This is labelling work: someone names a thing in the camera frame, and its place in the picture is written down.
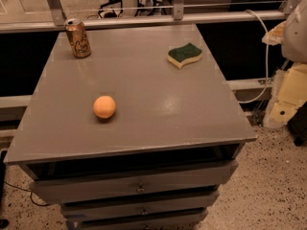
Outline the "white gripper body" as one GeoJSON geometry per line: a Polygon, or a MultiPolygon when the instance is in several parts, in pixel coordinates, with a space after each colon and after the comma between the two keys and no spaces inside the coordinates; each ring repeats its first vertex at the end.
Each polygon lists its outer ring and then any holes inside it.
{"type": "Polygon", "coordinates": [[[277,95],[281,111],[295,111],[307,102],[307,65],[295,62],[286,71],[277,95]]]}

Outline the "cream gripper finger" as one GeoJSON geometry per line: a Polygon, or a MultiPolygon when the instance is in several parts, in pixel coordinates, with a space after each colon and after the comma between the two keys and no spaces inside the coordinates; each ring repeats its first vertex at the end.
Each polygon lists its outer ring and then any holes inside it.
{"type": "Polygon", "coordinates": [[[263,125],[267,128],[282,128],[295,116],[297,108],[287,103],[270,100],[265,111],[263,125]]]}
{"type": "Polygon", "coordinates": [[[280,44],[283,39],[283,31],[284,31],[285,24],[286,22],[283,21],[279,23],[278,25],[276,25],[273,29],[265,33],[265,35],[262,38],[262,42],[267,45],[271,45],[271,46],[280,44]]]}

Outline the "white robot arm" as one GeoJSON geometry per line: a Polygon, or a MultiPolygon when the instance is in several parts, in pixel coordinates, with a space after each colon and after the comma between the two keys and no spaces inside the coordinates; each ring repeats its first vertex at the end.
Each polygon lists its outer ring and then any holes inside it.
{"type": "Polygon", "coordinates": [[[301,0],[286,21],[265,33],[262,42],[280,44],[282,56],[293,63],[288,70],[276,71],[263,120],[265,127],[280,128],[307,102],[307,0],[301,0]]]}

